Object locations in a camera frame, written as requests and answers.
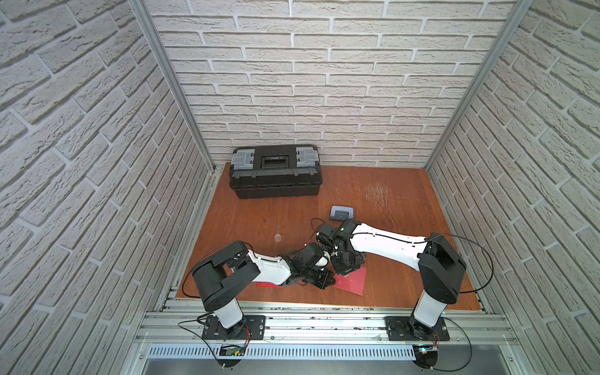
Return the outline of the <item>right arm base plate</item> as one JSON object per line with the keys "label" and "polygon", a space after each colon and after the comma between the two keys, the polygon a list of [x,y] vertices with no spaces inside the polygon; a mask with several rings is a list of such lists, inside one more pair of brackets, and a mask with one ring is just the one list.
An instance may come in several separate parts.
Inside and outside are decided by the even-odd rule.
{"label": "right arm base plate", "polygon": [[450,340],[443,317],[440,317],[433,327],[420,323],[413,316],[384,317],[384,323],[390,342],[448,342]]}

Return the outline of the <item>dark red envelope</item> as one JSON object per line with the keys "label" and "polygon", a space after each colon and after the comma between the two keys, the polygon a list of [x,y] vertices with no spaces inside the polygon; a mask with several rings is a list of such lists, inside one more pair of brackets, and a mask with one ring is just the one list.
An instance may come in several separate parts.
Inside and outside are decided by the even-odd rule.
{"label": "dark red envelope", "polygon": [[367,280],[367,269],[366,267],[360,267],[359,270],[346,276],[336,274],[334,279],[336,280],[334,284],[335,288],[350,292],[354,295],[363,296]]}

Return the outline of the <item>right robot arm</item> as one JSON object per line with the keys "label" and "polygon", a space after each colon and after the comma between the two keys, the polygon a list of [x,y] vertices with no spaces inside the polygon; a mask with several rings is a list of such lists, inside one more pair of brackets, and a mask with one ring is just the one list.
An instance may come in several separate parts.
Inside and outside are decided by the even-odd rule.
{"label": "right robot arm", "polygon": [[443,234],[414,237],[345,220],[339,227],[323,224],[316,239],[329,255],[335,272],[343,276],[358,270],[366,253],[418,271],[423,292],[406,322],[406,330],[418,340],[433,338],[442,313],[458,300],[467,265]]}

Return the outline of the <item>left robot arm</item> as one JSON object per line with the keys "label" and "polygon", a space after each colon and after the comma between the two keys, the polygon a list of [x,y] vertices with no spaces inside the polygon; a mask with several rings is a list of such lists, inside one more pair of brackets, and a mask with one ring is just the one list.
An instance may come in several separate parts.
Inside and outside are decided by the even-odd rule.
{"label": "left robot arm", "polygon": [[246,242],[231,242],[214,255],[192,267],[204,309],[213,313],[226,330],[240,328],[244,315],[237,297],[252,283],[270,283],[287,287],[312,284],[319,289],[336,283],[328,269],[329,258],[323,249],[309,243],[283,256],[264,256]]}

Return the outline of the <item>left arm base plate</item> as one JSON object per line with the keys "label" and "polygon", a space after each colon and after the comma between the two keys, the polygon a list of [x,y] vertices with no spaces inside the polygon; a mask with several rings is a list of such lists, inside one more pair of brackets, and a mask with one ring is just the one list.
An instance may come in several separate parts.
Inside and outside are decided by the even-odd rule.
{"label": "left arm base plate", "polygon": [[206,318],[202,332],[204,340],[263,340],[266,317],[244,315],[242,320],[230,328],[225,328],[219,319],[212,315]]}

